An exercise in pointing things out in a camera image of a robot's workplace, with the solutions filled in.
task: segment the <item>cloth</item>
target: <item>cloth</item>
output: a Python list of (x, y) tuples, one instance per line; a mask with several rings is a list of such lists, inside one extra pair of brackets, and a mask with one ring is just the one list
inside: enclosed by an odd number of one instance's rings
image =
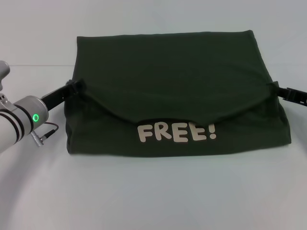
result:
[(291, 143), (252, 31), (78, 37), (69, 153), (167, 157)]

